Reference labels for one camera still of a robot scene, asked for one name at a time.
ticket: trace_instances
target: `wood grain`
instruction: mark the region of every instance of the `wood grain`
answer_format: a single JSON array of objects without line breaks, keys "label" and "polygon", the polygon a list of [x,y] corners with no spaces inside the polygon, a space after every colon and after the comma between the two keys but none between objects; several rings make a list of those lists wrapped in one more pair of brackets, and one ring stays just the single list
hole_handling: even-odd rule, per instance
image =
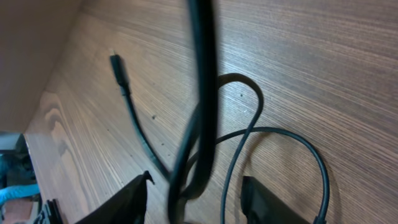
[{"label": "wood grain", "polygon": [[81,0],[0,2],[0,130],[24,132]]},{"label": "wood grain", "polygon": [[[395,223],[398,214],[398,16],[395,1],[232,1],[218,5],[221,73],[262,88],[257,126],[310,140],[331,178],[328,223]],[[197,100],[186,5],[175,0],[85,1],[26,131],[44,198],[69,223],[81,219],[144,170],[147,223],[166,223],[168,186],[144,155],[112,76],[108,49],[127,65],[149,139],[168,167]],[[244,85],[220,91],[220,135],[245,128],[257,99]],[[218,146],[205,193],[186,219],[217,223],[224,177],[239,138]],[[235,167],[227,223],[240,212],[242,175],[253,175],[312,221],[320,172],[299,143],[250,136]]]}]

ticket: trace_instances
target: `light blue cloth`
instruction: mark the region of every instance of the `light blue cloth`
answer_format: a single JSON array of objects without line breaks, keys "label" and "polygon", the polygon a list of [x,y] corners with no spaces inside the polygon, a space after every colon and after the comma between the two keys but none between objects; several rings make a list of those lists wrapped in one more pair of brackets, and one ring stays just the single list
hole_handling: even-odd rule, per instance
[{"label": "light blue cloth", "polygon": [[8,200],[29,197],[39,193],[40,190],[37,184],[6,187],[0,190],[0,205],[3,205]]}]

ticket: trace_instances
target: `wooden table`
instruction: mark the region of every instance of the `wooden table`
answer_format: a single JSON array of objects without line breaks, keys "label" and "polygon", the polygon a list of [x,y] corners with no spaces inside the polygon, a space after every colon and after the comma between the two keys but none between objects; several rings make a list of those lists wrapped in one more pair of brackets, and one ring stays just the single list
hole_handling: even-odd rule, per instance
[{"label": "wooden table", "polygon": [[[325,158],[328,223],[398,219],[398,2],[395,0],[221,0],[220,73],[255,80],[265,96],[257,126],[299,133]],[[68,223],[99,207],[144,170],[147,223],[166,223],[168,185],[144,154],[109,65],[124,57],[142,125],[170,168],[197,102],[184,1],[85,1],[25,133],[44,199],[57,198]],[[220,91],[220,135],[245,128],[254,92]],[[205,193],[186,220],[219,222],[224,177],[239,138],[218,146]],[[244,223],[242,175],[253,175],[312,221],[321,176],[299,143],[252,134],[235,167],[227,223]]]}]

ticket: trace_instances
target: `wooden surface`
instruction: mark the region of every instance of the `wooden surface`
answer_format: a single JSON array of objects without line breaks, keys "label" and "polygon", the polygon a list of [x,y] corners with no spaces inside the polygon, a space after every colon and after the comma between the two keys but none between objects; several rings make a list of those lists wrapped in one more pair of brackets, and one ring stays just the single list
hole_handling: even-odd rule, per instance
[{"label": "wooden surface", "polygon": [[80,3],[0,1],[0,131],[28,127]]},{"label": "wooden surface", "polygon": [[[396,1],[227,1],[220,15],[220,73],[240,72],[262,88],[257,126],[301,134],[325,158],[331,179],[328,223],[398,219],[398,3]],[[144,155],[110,70],[124,57],[142,125],[168,167],[197,100],[186,5],[177,0],[86,1],[26,131],[44,198],[68,223],[149,170],[146,223],[166,223],[167,183]],[[220,135],[245,128],[257,99],[232,84],[220,92]],[[224,177],[238,145],[219,145],[205,193],[186,220],[218,223]],[[238,160],[227,223],[240,212],[243,174],[253,175],[312,221],[320,172],[299,143],[253,134]]]}]

